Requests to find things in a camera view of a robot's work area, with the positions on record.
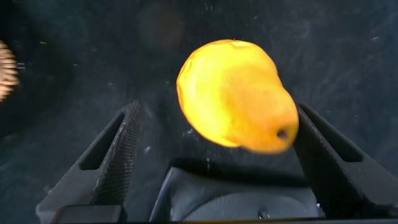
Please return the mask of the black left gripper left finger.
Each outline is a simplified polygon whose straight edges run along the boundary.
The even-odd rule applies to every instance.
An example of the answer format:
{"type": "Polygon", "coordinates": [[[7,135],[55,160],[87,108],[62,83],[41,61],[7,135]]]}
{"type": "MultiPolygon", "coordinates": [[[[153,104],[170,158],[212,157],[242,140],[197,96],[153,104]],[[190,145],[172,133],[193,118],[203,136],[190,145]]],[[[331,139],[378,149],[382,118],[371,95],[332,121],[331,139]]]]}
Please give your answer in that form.
{"type": "Polygon", "coordinates": [[[122,107],[36,206],[41,223],[119,223],[137,156],[138,101],[122,107]]]}

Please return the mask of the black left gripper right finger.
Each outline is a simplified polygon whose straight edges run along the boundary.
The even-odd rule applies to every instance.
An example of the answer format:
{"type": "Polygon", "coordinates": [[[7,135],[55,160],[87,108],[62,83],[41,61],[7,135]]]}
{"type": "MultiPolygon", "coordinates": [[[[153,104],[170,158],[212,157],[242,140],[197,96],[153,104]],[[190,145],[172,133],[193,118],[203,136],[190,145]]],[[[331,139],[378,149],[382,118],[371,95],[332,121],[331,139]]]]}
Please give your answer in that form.
{"type": "Polygon", "coordinates": [[[297,105],[295,152],[328,218],[397,217],[397,177],[315,110],[297,105]]]}

